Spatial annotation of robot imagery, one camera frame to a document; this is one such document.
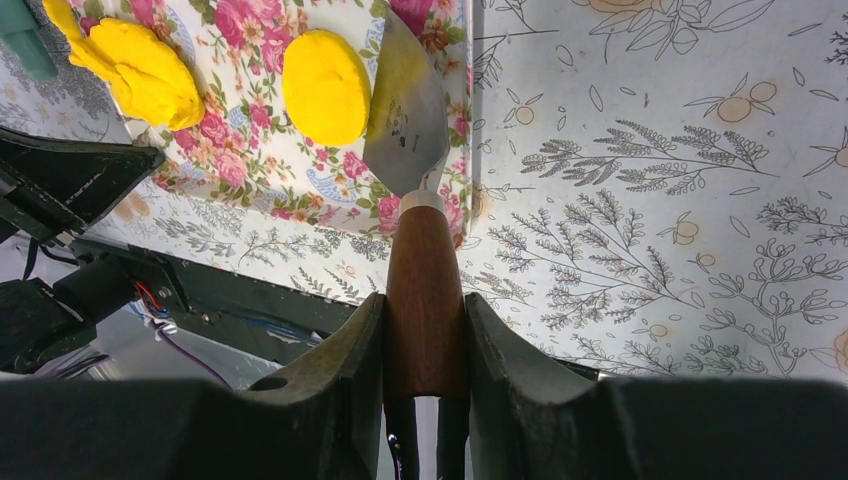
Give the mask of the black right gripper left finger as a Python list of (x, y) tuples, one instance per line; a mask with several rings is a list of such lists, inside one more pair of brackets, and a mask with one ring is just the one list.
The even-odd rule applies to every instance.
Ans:
[(372, 479), (381, 317), (370, 295), (312, 350), (243, 391), (196, 379), (10, 380), (5, 479)]

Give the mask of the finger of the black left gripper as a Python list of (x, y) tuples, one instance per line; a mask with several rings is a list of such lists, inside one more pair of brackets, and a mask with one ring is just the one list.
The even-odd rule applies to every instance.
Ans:
[(71, 141), (1, 129), (1, 240), (23, 232), (67, 246), (160, 165), (154, 147)]

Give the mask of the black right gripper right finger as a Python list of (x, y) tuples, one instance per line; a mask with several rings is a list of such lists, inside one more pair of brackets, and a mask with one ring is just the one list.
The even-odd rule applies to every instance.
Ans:
[(843, 479), (847, 390), (824, 381), (585, 378), (465, 300), (478, 479)]

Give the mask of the metal spatula wooden handle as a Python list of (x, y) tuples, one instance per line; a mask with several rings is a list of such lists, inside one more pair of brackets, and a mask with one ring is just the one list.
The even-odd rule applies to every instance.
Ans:
[(386, 286), (384, 395), (466, 399), (464, 302), (439, 193), (451, 146), (442, 82), (391, 9), (373, 88), (363, 159), (400, 200)]

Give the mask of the yellow dough piece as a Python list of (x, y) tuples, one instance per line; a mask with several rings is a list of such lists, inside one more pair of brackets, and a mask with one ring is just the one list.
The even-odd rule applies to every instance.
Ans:
[(69, 63), (107, 84), (123, 113), (170, 130), (203, 120), (205, 106), (190, 69), (153, 31), (106, 17), (85, 32), (67, 2), (42, 5), (69, 44)]

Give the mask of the floral rectangular tray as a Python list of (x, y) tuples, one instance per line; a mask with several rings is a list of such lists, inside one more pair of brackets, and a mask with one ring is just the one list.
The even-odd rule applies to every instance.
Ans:
[(192, 71), (204, 119), (183, 130), (129, 116), (141, 145), (160, 148), (160, 188), (266, 215), (381, 240), (395, 230), (399, 201), (370, 173), (363, 145), (331, 146), (300, 133), (283, 97), (283, 54), (316, 28), (341, 35), (378, 72), (384, 16), (395, 12), (434, 64), (448, 106), (451, 152), (440, 191), (456, 242), (470, 227), (470, 15), (460, 1), (72, 1), (84, 34), (106, 18), (139, 24)]

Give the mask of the round yellow dough wrapper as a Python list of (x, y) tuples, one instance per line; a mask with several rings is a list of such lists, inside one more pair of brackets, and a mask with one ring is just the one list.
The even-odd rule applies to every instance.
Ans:
[(283, 57), (283, 98), (294, 127), (313, 141), (343, 146), (366, 128), (370, 81), (357, 53), (340, 35), (310, 30)]

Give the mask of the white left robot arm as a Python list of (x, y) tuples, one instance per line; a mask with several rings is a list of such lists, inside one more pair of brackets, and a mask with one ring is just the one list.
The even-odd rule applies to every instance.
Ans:
[(108, 257), (48, 285), (32, 275), (49, 246), (70, 246), (164, 161), (154, 147), (56, 140), (1, 130), (1, 238), (30, 237), (20, 279), (1, 284), (1, 369), (30, 374), (96, 337), (96, 326), (136, 297)]

